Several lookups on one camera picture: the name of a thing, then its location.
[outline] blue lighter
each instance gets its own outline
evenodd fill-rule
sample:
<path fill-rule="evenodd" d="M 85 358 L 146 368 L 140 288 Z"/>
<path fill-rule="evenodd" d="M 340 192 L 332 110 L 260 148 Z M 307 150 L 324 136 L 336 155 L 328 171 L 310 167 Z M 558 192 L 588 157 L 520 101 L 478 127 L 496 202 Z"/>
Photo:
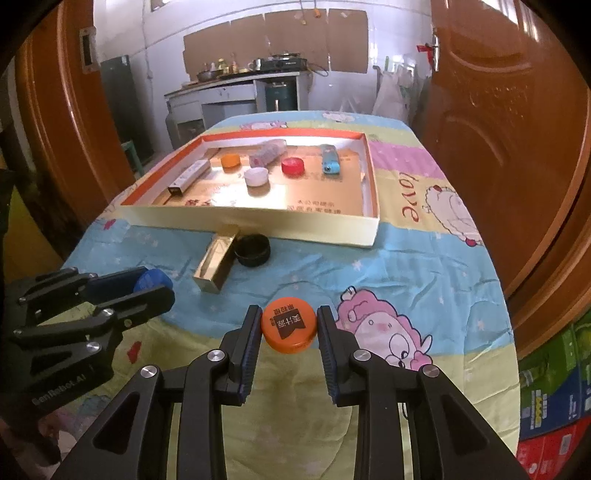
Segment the blue lighter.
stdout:
<path fill-rule="evenodd" d="M 328 175 L 340 173 L 339 154 L 334 145 L 320 145 L 322 151 L 322 172 Z"/>

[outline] blue bottle cap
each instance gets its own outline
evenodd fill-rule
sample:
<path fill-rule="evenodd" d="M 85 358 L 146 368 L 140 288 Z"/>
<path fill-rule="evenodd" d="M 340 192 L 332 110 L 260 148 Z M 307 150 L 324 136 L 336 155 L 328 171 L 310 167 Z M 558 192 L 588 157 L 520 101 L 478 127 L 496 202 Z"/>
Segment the blue bottle cap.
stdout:
<path fill-rule="evenodd" d="M 156 287 L 158 285 L 164 285 L 171 290 L 173 289 L 173 281 L 168 277 L 168 275 L 159 268 L 153 268 L 144 273 L 135 283 L 134 293 L 140 290 Z"/>

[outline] white bottle cap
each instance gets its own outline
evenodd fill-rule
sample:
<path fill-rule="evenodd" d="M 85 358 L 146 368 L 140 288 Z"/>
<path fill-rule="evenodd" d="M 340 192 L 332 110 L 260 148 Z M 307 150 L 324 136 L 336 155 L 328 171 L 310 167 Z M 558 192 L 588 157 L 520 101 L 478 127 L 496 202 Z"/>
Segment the white bottle cap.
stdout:
<path fill-rule="evenodd" d="M 269 181 L 269 171 L 265 167 L 249 168 L 244 172 L 244 181 L 249 187 L 260 187 Z"/>

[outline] cardboard sheet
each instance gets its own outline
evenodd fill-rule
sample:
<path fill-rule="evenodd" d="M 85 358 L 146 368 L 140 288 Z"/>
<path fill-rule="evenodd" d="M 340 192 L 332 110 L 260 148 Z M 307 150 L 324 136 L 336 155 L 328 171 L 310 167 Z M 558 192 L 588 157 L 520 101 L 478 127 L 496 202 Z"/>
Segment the cardboard sheet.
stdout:
<path fill-rule="evenodd" d="M 230 22 L 198 30 L 183 38 L 185 49 L 183 59 L 185 70 L 191 80 L 204 69 L 204 64 L 210 65 L 218 59 L 231 61 L 232 39 L 230 37 Z"/>
<path fill-rule="evenodd" d="M 309 62 L 339 72 L 366 73 L 368 17 L 363 10 L 287 10 L 252 15 L 186 35 L 183 59 L 191 80 L 204 65 L 236 60 L 240 68 L 259 57 L 300 53 Z"/>
<path fill-rule="evenodd" d="M 236 60 L 239 68 L 247 68 L 248 63 L 270 55 L 265 41 L 265 18 L 261 15 L 232 20 L 232 54 L 230 61 Z"/>
<path fill-rule="evenodd" d="M 328 69 L 327 15 L 326 10 L 321 12 L 320 18 L 314 17 L 313 9 L 304 10 L 303 17 L 301 10 L 265 14 L 271 54 L 301 53 L 308 61 Z"/>
<path fill-rule="evenodd" d="M 368 16 L 364 10 L 331 8 L 328 15 L 330 69 L 367 73 L 369 63 Z"/>

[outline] stacked boxes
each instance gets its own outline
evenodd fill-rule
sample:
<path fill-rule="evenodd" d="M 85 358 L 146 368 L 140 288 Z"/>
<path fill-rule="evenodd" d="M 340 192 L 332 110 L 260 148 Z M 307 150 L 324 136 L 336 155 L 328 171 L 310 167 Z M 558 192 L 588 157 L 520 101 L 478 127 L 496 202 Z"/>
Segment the stacked boxes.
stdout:
<path fill-rule="evenodd" d="M 591 424 L 591 310 L 519 362 L 519 383 L 517 459 L 531 480 L 552 480 Z"/>

